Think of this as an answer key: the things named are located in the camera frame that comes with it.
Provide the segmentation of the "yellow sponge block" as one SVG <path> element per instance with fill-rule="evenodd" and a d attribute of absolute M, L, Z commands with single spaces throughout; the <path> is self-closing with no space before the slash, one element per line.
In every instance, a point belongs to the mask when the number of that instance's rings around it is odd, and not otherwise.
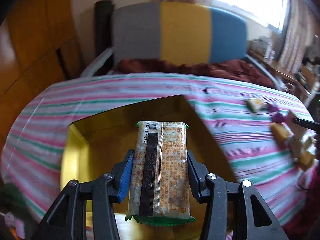
<path fill-rule="evenodd" d="M 277 142 L 284 142 L 290 137 L 290 132 L 283 124 L 272 122 L 270 130 Z"/>

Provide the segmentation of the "orange cracker snack packet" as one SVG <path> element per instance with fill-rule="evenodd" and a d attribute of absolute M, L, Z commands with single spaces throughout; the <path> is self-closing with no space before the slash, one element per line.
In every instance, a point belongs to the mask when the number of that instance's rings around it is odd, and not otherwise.
<path fill-rule="evenodd" d="M 139 121 L 127 220 L 153 226 L 192 223 L 190 214 L 187 125 Z"/>

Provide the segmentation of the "purple candy wrapper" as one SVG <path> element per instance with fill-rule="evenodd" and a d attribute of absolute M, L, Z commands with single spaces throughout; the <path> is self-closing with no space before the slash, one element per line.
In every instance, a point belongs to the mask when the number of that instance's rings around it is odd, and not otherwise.
<path fill-rule="evenodd" d="M 270 113 L 278 113 L 279 112 L 279 108 L 275 103 L 267 102 L 266 108 Z"/>
<path fill-rule="evenodd" d="M 287 120 L 286 116 L 282 115 L 280 112 L 276 113 L 271 117 L 272 122 L 279 123 L 279 124 L 285 123 L 286 120 Z"/>

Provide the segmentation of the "striped pink green bedsheet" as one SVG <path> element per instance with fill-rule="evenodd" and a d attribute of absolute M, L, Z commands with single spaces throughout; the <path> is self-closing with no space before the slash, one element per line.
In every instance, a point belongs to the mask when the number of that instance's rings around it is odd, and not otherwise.
<path fill-rule="evenodd" d="M 22 193 L 40 221 L 60 191 L 60 168 L 67 127 L 81 118 L 144 100 L 184 95 L 222 148 L 236 178 L 259 190 L 281 225 L 303 207 L 301 171 L 270 131 L 271 115 L 251 113 L 245 99 L 258 96 L 280 112 L 311 119 L 293 95 L 263 86 L 182 74 L 120 74 L 80 78 L 46 88 L 12 125 L 1 156 L 1 177 Z"/>

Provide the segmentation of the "white green snack packet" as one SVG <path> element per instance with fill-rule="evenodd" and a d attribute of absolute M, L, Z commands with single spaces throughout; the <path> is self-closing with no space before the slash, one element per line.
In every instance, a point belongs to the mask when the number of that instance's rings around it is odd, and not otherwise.
<path fill-rule="evenodd" d="M 245 103 L 252 112 L 258 112 L 265 107 L 265 102 L 261 98 L 245 99 Z"/>

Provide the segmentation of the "wooden desk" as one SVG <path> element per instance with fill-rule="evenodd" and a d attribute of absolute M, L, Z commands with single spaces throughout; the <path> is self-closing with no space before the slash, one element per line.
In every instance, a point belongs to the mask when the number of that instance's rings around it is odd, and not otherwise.
<path fill-rule="evenodd" d="M 301 83 L 294 77 L 293 74 L 282 70 L 282 66 L 277 61 L 273 60 L 271 64 L 268 64 L 261 54 L 256 53 L 251 49 L 248 50 L 248 55 L 258 61 L 259 64 L 262 65 L 263 68 L 266 69 L 272 76 L 285 80 L 284 83 L 294 84 L 296 90 L 299 91 L 298 95 L 302 96 L 302 98 L 312 96 L 312 94 L 301 85 Z"/>

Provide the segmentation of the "maroon blanket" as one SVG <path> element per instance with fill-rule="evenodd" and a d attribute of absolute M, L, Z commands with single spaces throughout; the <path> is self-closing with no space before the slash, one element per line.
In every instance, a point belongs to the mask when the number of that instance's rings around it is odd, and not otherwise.
<path fill-rule="evenodd" d="M 253 83 L 268 88 L 276 88 L 270 77 L 263 74 L 253 64 L 243 60 L 230 60 L 223 63 L 197 63 L 176 65 L 158 59 L 121 60 L 115 70 L 123 74 L 170 73 L 217 77 Z"/>

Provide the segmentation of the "wooden wardrobe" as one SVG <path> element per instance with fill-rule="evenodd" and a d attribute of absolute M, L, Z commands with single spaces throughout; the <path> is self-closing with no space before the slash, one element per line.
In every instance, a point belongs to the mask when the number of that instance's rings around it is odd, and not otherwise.
<path fill-rule="evenodd" d="M 71 0 L 14 0 L 1 17 L 1 145 L 29 102 L 83 68 Z"/>

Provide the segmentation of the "grey yellow blue headboard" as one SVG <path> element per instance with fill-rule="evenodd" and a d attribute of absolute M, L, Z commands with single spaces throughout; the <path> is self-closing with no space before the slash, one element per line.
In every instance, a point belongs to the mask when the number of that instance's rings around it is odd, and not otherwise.
<path fill-rule="evenodd" d="M 221 63 L 247 53 L 247 24 L 240 16 L 204 5 L 138 3 L 113 14 L 116 63 L 159 59 L 176 65 Z"/>

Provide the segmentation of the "black cylinder post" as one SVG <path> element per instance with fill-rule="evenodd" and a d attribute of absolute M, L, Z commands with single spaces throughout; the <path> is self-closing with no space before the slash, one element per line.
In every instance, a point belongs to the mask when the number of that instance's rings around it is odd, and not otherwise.
<path fill-rule="evenodd" d="M 112 47 L 112 15 L 114 3 L 112 0 L 102 0 L 94 5 L 94 47 L 95 55 Z"/>

